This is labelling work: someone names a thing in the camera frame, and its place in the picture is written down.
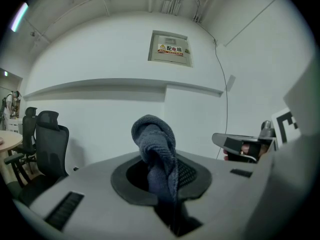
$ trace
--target black mesh chair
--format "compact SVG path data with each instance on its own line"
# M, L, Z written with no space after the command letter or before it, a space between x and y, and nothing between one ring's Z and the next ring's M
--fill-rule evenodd
M21 167L17 166L28 182L19 192L18 199L27 206L30 206L41 193L68 176L65 169L65 157L69 130L58 125L58 115L54 111L42 111L36 120L36 164L44 175L30 180L26 172L23 169L21 171ZM19 159L22 157L19 155L21 154L7 157L4 163L6 165L11 163L21 165Z
M37 123L36 110L37 108L32 106L25 110L25 116L22 119L22 144L12 149L17 153L25 155L25 157L20 159L20 163L21 165L28 164L31 174L33 174L33 171L30 162L36 162L36 144L33 144L33 140L35 142Z

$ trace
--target white curved surface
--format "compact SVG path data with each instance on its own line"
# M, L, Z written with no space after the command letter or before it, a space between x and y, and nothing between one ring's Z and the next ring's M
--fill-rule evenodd
M148 61L153 31L187 36L193 68ZM72 29L34 63L25 95L83 80L147 79L223 91L212 37L190 19L132 12L102 17Z

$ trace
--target blue knit cloth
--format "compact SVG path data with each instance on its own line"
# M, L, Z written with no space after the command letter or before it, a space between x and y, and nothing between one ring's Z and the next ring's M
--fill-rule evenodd
M179 173L172 129L160 118L147 114L133 124L131 135L148 164L148 191L163 203L176 203Z

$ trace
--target black slot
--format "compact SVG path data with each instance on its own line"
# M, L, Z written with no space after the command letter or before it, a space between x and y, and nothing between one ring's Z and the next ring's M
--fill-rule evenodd
M252 175L252 171L241 170L241 169L232 169L230 173L247 177L247 178L250 178Z
M68 193L49 214L45 221L57 230L61 231L83 198L83 194L75 192Z

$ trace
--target chair armrest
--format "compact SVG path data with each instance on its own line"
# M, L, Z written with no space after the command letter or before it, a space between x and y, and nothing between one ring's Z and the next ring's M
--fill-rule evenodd
M8 156L8 157L6 157L5 159L4 159L4 163L6 164L6 165L8 165L8 164L11 164L11 163L14 163L14 162L16 162L16 161L19 161L21 158L23 158L25 155L24 154L14 154L14 155L10 155L10 156Z

